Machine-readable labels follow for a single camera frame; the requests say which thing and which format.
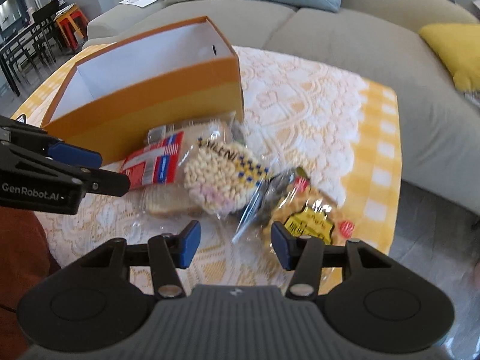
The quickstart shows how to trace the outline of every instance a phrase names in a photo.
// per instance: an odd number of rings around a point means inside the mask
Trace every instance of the stool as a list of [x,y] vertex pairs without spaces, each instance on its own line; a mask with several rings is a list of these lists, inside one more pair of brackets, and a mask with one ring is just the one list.
[[72,50],[75,51],[78,47],[78,42],[74,36],[75,33],[80,34],[84,39],[87,38],[86,29],[89,22],[78,5],[72,4],[70,9],[57,16],[55,21]]

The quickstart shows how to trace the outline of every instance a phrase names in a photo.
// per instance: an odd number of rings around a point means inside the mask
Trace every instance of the gray tile floor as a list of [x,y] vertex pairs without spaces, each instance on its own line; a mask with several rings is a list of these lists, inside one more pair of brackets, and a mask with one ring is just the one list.
[[60,66],[67,62],[73,54],[70,50],[67,52],[61,52],[57,47],[53,48],[53,53],[55,55],[56,63],[44,67],[38,60],[35,61],[35,64],[38,67],[39,73],[36,73],[35,70],[30,69],[26,73],[26,78],[24,80],[22,76],[19,75],[22,80],[21,83],[16,81],[18,89],[20,90],[20,96],[17,97],[13,91],[8,88],[8,90],[0,96],[0,115],[11,117],[14,112],[23,104],[23,102],[28,99],[28,97],[43,83],[54,71],[56,71]]
[[[55,49],[57,63],[30,71],[29,84],[0,97],[0,114],[11,115],[59,66],[71,58]],[[456,319],[445,346],[455,360],[474,360],[480,354],[480,291],[473,270],[480,259],[480,230],[472,231],[475,216],[420,188],[402,183],[397,227],[390,255],[431,281],[453,300]]]

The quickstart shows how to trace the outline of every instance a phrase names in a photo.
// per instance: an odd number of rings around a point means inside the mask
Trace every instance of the sofa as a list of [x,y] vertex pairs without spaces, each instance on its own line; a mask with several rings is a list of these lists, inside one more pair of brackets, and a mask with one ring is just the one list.
[[478,23],[448,0],[342,0],[338,13],[259,0],[118,5],[88,25],[92,44],[208,16],[233,45],[324,62],[393,88],[402,178],[480,215],[480,111],[455,90],[417,35],[430,23]]

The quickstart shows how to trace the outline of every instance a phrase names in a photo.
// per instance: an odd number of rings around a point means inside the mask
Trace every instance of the brown pants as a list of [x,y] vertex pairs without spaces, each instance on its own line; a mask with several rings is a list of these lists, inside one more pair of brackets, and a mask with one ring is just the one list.
[[[0,304],[16,309],[31,287],[58,269],[35,214],[0,207]],[[0,308],[0,360],[16,359],[27,348],[15,313]]]

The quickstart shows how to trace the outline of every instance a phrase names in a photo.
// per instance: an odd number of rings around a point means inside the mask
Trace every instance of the orange box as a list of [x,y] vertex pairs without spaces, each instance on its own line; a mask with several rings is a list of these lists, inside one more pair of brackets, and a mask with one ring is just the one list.
[[157,126],[236,112],[243,120],[238,56],[208,17],[108,46],[75,64],[42,128],[102,154],[103,164],[143,147]]

